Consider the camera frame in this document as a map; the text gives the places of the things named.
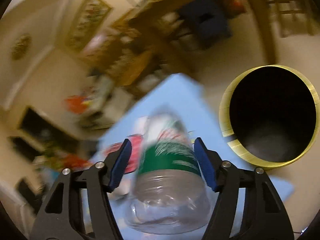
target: blue gripper pad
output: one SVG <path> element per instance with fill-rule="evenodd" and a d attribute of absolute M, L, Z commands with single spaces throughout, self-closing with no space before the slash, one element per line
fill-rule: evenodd
<path fill-rule="evenodd" d="M 108 157 L 105 159 L 105 164 L 107 167 L 112 167 L 111 171 L 107 171 L 110 176 L 109 188 L 113 191 L 115 188 L 119 187 L 120 181 L 124 174 L 124 170 L 128 165 L 128 161 L 131 156 L 132 146 L 129 139 L 125 139 L 122 146 L 116 154 L 109 154 L 108 157 L 114 156 L 116 160 L 110 160 Z"/>
<path fill-rule="evenodd" d="M 198 163 L 200 165 L 202 174 L 204 176 L 204 179 L 207 183 L 207 185 L 215 191 L 217 188 L 217 178 L 216 178 L 216 170 L 211 164 L 211 161 L 209 160 L 209 157 L 207 155 L 207 148 L 205 147 L 204 143 L 202 142 L 201 138 L 197 138 L 194 143 L 194 150 L 195 150 L 195 156 L 198 160 Z M 221 159 L 218 156 L 217 163 L 215 166 L 219 167 L 221 164 Z"/>

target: tiled floor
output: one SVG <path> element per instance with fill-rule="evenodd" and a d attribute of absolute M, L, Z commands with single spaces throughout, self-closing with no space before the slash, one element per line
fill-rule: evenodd
<path fill-rule="evenodd" d="M 231 38 L 218 41 L 207 51 L 194 55 L 199 81 L 204 85 L 204 97 L 217 118 L 221 97 L 233 79 L 250 68 L 266 65 L 251 12 L 230 20 L 229 24 L 233 32 Z M 289 35 L 280 38 L 277 22 L 273 22 L 279 64 L 303 73 L 320 92 L 319 28 L 315 25 L 315 35 L 307 35 L 303 15 L 297 22 L 292 22 L 291 15 L 287 15 L 285 25 Z M 294 231 L 308 226 L 320 209 L 319 151 L 318 138 L 300 160 L 268 172 L 295 186 L 295 192 L 285 202 Z"/>

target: green bottle label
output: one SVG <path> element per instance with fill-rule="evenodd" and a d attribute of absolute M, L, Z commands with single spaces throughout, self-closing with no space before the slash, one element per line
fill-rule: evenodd
<path fill-rule="evenodd" d="M 157 170 L 189 171 L 201 176 L 193 150 L 181 143 L 158 141 L 141 156 L 138 174 Z"/>

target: plastic bottle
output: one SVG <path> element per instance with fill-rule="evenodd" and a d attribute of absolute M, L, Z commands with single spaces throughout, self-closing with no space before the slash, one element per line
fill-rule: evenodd
<path fill-rule="evenodd" d="M 126 223 L 150 234 L 178 234 L 206 225 L 211 205 L 188 134 L 171 113 L 147 120 Z"/>

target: gold trash can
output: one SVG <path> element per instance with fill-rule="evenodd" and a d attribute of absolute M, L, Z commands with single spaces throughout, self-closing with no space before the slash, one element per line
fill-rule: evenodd
<path fill-rule="evenodd" d="M 231 149 L 266 170 L 301 158 L 319 131 L 319 96 L 300 72 L 260 66 L 239 75 L 222 96 L 220 128 Z"/>

